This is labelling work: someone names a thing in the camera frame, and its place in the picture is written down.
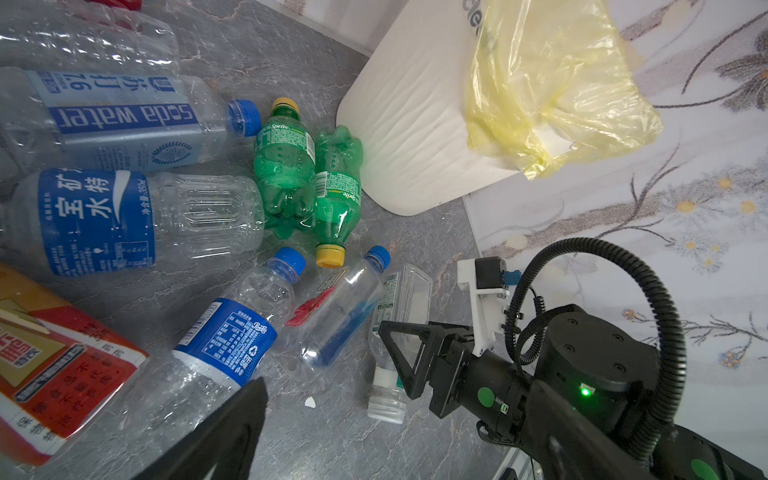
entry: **yellow plastic bag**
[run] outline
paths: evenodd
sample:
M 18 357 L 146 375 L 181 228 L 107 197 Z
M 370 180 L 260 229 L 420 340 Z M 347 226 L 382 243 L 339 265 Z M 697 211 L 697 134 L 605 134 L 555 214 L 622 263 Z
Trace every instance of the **yellow plastic bag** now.
M 653 143 L 661 118 L 637 90 L 602 0 L 490 0 L 472 59 L 469 147 L 529 180 Z

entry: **yellow bottle cap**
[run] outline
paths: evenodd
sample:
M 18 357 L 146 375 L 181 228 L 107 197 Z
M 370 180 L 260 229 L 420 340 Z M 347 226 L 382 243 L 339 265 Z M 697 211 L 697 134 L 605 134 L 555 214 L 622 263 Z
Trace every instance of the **yellow bottle cap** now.
M 293 110 L 295 110 L 296 113 L 299 113 L 299 105 L 297 105 L 295 101 L 291 100 L 288 97 L 280 97 L 277 100 L 275 100 L 275 103 L 272 104 L 272 109 L 274 110 L 275 108 L 277 108 L 278 105 L 287 105 L 291 107 Z
M 325 244 L 318 245 L 315 250 L 317 266 L 322 268 L 339 268 L 344 266 L 344 247 L 338 245 Z

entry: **light blue label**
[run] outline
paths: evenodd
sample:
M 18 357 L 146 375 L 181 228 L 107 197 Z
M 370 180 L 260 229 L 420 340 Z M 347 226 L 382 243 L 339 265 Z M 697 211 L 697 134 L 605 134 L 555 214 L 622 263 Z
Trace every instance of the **light blue label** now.
M 143 174 L 44 170 L 38 182 L 38 212 L 45 254 L 56 275 L 154 264 L 152 205 Z
M 277 331 L 261 315 L 233 300 L 217 298 L 175 350 L 244 386 L 276 339 Z
M 197 162 L 203 134 L 175 77 L 27 71 L 75 164 L 151 171 Z

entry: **sprite bottle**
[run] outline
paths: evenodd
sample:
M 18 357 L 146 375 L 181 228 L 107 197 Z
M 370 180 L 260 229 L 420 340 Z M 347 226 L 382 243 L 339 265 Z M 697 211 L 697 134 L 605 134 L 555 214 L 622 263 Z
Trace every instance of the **sprite bottle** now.
M 266 228 L 281 240 L 315 224 L 315 144 L 290 98 L 278 98 L 256 136 L 253 170 Z
M 344 242 L 360 220 L 360 167 L 362 143 L 341 125 L 332 134 L 320 134 L 315 166 L 319 241 L 316 263 L 324 268 L 344 264 Z

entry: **empty plastic bottle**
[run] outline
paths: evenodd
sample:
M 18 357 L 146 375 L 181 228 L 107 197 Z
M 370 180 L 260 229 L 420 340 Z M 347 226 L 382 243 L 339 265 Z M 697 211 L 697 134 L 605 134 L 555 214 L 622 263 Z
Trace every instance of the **empty plastic bottle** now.
M 379 337 L 379 325 L 384 320 L 425 325 L 429 321 L 431 297 L 432 278 L 410 263 L 384 276 L 384 296 L 373 310 L 368 331 L 368 345 L 376 359 L 368 400 L 368 416 L 372 419 L 402 423 L 406 417 L 406 391 L 392 357 Z M 421 340 L 400 333 L 393 333 L 392 340 L 413 367 Z
M 142 431 L 142 449 L 164 452 L 251 380 L 277 331 L 293 314 L 293 284 L 306 262 L 284 247 L 215 299 L 178 343 L 137 380 L 131 397 L 141 408 L 129 415 Z
M 182 266 L 255 250 L 263 218 L 247 177 L 53 168 L 0 204 L 0 244 L 61 276 Z
M 280 365 L 294 378 L 311 382 L 327 369 L 381 299 L 382 272 L 389 252 L 375 246 L 364 258 L 331 273 L 318 296 L 304 303 L 273 346 Z
M 341 125 L 319 135 L 316 152 L 316 263 L 338 268 L 344 264 L 344 243 L 360 220 L 362 142 Z
M 153 171 L 212 160 L 261 126 L 198 77 L 0 68 L 0 178 L 51 167 Z
M 299 107 L 278 98 L 256 136 L 253 170 L 264 200 L 266 228 L 285 240 L 315 225 L 315 144 L 301 124 Z
M 179 45 L 168 24 L 140 12 L 82 0 L 6 2 L 0 58 L 9 67 L 177 74 Z

